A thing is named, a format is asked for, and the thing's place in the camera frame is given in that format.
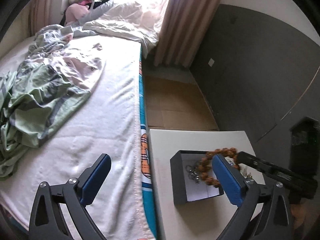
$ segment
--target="white wall switch plate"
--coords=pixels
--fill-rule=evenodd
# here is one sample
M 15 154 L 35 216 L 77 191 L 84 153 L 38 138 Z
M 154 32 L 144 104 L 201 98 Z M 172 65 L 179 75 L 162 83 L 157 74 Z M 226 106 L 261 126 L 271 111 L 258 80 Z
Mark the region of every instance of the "white wall switch plate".
M 210 58 L 210 60 L 209 60 L 209 62 L 208 62 L 208 65 L 209 65 L 210 67 L 212 67 L 213 64 L 214 64 L 214 60 L 213 60 L 212 58 Z

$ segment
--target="table top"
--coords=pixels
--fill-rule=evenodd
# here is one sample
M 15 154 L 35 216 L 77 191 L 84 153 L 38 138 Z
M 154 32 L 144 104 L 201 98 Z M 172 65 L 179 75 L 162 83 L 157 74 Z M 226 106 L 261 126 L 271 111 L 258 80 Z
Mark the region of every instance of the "table top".
M 170 159 L 178 150 L 213 151 L 223 147 L 235 147 L 238 151 L 255 155 L 244 131 L 149 131 L 152 181 L 160 230 L 157 239 L 213 240 L 226 227 L 237 209 L 226 194 L 175 206 L 170 170 Z M 250 167 L 247 171 L 258 184 L 265 184 L 262 173 Z M 261 208 L 262 204 L 258 204 L 253 217 Z

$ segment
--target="open box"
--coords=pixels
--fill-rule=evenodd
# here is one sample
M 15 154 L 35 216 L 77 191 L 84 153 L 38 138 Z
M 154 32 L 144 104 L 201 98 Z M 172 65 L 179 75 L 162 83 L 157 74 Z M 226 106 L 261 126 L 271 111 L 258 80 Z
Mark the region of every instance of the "open box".
M 188 177 L 186 167 L 188 165 L 194 166 L 197 161 L 205 157 L 205 153 L 205 151 L 180 150 L 170 159 L 173 202 L 175 205 L 224 194 L 221 186 L 217 188 L 207 186 L 202 180 L 196 183 Z M 208 175 L 216 179 L 212 170 L 208 172 Z

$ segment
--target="floor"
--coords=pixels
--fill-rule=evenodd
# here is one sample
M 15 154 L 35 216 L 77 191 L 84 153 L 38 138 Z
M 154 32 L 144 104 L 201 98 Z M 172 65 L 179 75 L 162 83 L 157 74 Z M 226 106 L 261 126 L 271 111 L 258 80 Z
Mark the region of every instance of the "floor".
M 219 130 L 189 70 L 150 65 L 142 62 L 150 129 Z

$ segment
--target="brown curtain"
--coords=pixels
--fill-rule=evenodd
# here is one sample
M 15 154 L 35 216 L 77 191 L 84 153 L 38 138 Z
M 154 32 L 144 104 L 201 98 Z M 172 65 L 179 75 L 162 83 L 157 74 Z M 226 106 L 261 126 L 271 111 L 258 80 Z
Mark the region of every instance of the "brown curtain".
M 220 0 L 169 0 L 154 65 L 190 67 Z
M 41 28 L 50 24 L 50 8 L 52 0 L 31 0 L 30 30 L 35 35 Z

